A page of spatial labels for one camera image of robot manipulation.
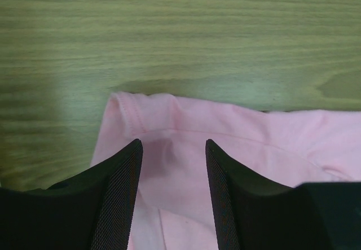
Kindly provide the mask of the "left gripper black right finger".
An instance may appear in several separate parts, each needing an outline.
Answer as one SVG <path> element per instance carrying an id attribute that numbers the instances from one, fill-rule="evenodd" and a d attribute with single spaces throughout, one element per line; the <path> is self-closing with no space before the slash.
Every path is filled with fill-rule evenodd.
<path id="1" fill-rule="evenodd" d="M 206 168 L 219 249 L 359 249 L 360 183 L 295 188 L 237 162 L 213 140 Z"/>

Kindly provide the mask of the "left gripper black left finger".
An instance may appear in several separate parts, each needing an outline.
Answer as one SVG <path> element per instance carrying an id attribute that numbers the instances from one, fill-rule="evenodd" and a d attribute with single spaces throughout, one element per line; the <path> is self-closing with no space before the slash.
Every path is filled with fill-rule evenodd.
<path id="1" fill-rule="evenodd" d="M 1 248 L 126 249 L 142 155 L 135 139 L 47 189 L 1 188 Z"/>

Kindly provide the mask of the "pink t shirt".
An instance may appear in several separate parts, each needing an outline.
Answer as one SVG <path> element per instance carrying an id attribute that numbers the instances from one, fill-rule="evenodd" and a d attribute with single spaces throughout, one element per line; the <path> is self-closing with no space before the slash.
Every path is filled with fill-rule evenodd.
<path id="1" fill-rule="evenodd" d="M 112 94 L 92 159 L 140 139 L 143 161 L 129 249 L 217 249 L 205 144 L 294 187 L 360 180 L 360 113 L 264 113 L 170 94 Z"/>

